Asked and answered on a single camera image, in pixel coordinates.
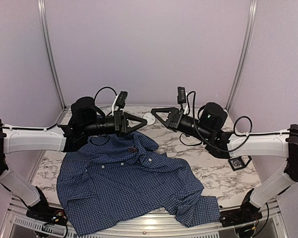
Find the orange rimmed round brooch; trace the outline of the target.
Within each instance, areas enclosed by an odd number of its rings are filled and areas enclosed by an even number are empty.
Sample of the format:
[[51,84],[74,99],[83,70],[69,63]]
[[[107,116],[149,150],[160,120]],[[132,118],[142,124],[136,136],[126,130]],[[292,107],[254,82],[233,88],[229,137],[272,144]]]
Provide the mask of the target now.
[[143,119],[147,121],[147,125],[153,125],[156,121],[155,116],[150,112],[145,113]]

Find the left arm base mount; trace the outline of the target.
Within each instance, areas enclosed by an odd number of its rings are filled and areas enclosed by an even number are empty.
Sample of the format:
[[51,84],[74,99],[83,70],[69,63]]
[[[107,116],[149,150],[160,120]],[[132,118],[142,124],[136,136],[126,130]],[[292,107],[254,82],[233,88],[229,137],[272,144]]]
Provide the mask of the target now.
[[68,222],[68,218],[63,209],[51,207],[45,197],[44,193],[37,186],[35,187],[40,195],[40,200],[33,206],[27,206],[26,216],[43,221],[47,224],[57,224],[65,226]]

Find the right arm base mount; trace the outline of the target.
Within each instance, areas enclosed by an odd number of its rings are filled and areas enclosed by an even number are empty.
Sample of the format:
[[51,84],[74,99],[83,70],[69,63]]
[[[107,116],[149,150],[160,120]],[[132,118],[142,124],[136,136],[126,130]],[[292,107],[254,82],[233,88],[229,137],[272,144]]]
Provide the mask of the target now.
[[251,189],[247,192],[239,208],[220,212],[220,222],[223,227],[258,221],[263,217],[260,208],[250,203],[250,196],[253,190],[254,189]]

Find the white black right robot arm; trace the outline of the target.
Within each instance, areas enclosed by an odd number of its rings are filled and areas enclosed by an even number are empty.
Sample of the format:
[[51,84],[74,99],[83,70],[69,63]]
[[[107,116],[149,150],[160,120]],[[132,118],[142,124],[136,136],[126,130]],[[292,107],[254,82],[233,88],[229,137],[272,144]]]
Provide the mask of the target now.
[[235,159],[243,156],[272,156],[286,159],[286,163],[259,187],[248,192],[236,218],[247,222],[256,210],[268,200],[298,183],[298,125],[289,129],[268,133],[237,134],[224,132],[227,119],[224,109],[210,102],[199,109],[200,116],[189,116],[183,109],[152,109],[151,113],[166,128],[193,136],[206,146],[206,150],[218,159]]

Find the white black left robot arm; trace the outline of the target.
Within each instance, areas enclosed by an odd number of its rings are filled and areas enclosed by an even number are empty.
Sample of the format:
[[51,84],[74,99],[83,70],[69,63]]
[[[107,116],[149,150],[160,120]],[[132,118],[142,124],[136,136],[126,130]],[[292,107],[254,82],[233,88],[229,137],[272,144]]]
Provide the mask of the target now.
[[146,119],[112,111],[110,116],[95,105],[95,100],[82,97],[71,105],[72,117],[66,125],[52,127],[15,127],[0,119],[0,184],[13,192],[41,220],[53,216],[53,210],[43,192],[9,168],[6,154],[20,151],[74,152],[87,144],[89,137],[98,135],[125,136],[144,127]]

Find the blue checked shirt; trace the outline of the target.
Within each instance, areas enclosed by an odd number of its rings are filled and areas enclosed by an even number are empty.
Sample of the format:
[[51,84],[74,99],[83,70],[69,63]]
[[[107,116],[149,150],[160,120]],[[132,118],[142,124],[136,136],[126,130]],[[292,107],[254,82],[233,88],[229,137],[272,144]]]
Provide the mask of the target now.
[[92,136],[81,149],[65,155],[57,195],[79,236],[159,208],[186,227],[219,220],[217,199],[202,195],[204,187],[188,162],[157,150],[154,140],[134,132]]

